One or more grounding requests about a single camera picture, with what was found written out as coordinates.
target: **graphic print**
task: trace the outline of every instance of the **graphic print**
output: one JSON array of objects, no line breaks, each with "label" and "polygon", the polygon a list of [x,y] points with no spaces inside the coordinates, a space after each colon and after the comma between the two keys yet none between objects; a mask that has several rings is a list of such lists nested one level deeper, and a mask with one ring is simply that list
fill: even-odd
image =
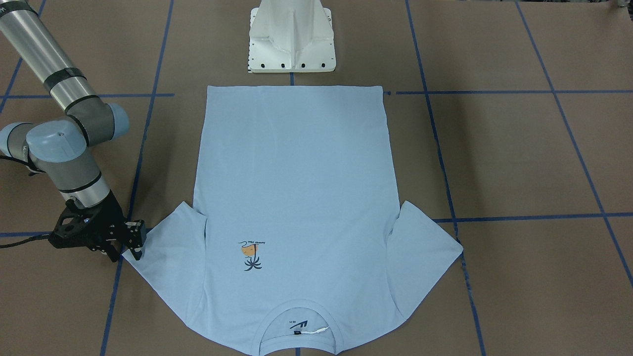
[{"label": "graphic print", "polygon": [[251,269],[261,269],[260,258],[257,257],[257,251],[260,249],[260,245],[264,243],[259,241],[242,241],[240,244],[242,244],[242,253],[246,256],[244,264],[248,267],[248,269],[245,269],[245,271]]}]

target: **black band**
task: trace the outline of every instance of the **black band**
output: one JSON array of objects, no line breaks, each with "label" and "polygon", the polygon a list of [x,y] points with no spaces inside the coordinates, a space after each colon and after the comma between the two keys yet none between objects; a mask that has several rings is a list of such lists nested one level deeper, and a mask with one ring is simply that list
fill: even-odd
[{"label": "black band", "polygon": [[60,189],[61,193],[66,193],[66,194],[70,194],[70,193],[74,193],[76,191],[82,191],[86,188],[91,187],[93,184],[95,184],[98,180],[101,179],[101,172],[99,172],[99,175],[97,175],[97,177],[93,180],[90,181],[90,183],[80,186],[79,188],[75,188],[75,189]]},{"label": "black band", "polygon": [[49,75],[44,81],[44,88],[48,92],[51,92],[51,89],[56,86],[57,83],[72,77],[82,77],[85,79],[84,74],[78,68],[64,68]]},{"label": "black band", "polygon": [[77,124],[77,126],[79,126],[79,129],[81,130],[81,133],[84,134],[84,139],[85,139],[86,146],[90,146],[90,139],[88,138],[88,132],[85,130],[85,127],[81,123],[81,121],[79,121],[79,119],[74,117],[73,115],[66,114],[66,116],[70,117],[71,119],[73,119],[75,124]]},{"label": "black band", "polygon": [[27,10],[34,13],[36,16],[38,14],[31,8],[31,6],[24,1],[8,1],[7,3],[0,4],[0,17],[17,10]]},{"label": "black band", "polygon": [[75,106],[76,104],[81,103],[84,100],[87,99],[91,99],[91,98],[98,98],[98,95],[86,95],[86,96],[82,96],[81,98],[73,101],[72,103],[68,104],[68,106],[66,106],[66,108],[64,109],[64,114],[68,113],[68,111],[70,110],[70,108],[72,108],[73,106]]}]

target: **t-shirt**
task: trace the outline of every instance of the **t-shirt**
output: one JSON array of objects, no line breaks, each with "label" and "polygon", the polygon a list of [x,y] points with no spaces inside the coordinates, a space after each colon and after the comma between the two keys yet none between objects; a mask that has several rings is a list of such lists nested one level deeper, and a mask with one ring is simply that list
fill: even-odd
[{"label": "t-shirt", "polygon": [[399,206],[381,87],[209,87],[193,208],[125,258],[249,355],[339,353],[411,316],[462,247]]}]

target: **light blue joint cap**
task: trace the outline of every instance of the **light blue joint cap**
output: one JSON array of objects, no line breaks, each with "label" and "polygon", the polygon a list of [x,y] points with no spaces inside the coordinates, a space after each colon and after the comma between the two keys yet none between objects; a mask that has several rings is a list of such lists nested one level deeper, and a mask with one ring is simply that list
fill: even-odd
[{"label": "light blue joint cap", "polygon": [[27,133],[30,152],[51,163],[74,160],[86,149],[84,135],[67,120],[45,122]]},{"label": "light blue joint cap", "polygon": [[110,141],[119,136],[125,135],[130,130],[130,118],[127,113],[119,104],[106,104],[112,110],[112,116],[115,119],[115,133],[112,135]]},{"label": "light blue joint cap", "polygon": [[30,124],[30,122],[14,122],[13,124],[8,124],[2,130],[0,130],[0,151],[9,157],[11,153],[9,153],[9,135],[11,131],[21,124]]}]

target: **silver metal tube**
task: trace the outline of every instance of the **silver metal tube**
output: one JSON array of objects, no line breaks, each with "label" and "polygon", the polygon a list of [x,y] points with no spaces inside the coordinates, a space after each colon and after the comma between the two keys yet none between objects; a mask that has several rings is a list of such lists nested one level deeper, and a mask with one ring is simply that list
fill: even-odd
[{"label": "silver metal tube", "polygon": [[[0,0],[0,4],[7,2],[8,0]],[[48,29],[31,11],[18,10],[3,15],[0,18],[0,32],[6,36],[41,82],[64,68],[75,67]],[[90,85],[83,81],[73,88],[57,89],[53,97],[65,110],[69,103],[89,95],[96,94]]]}]

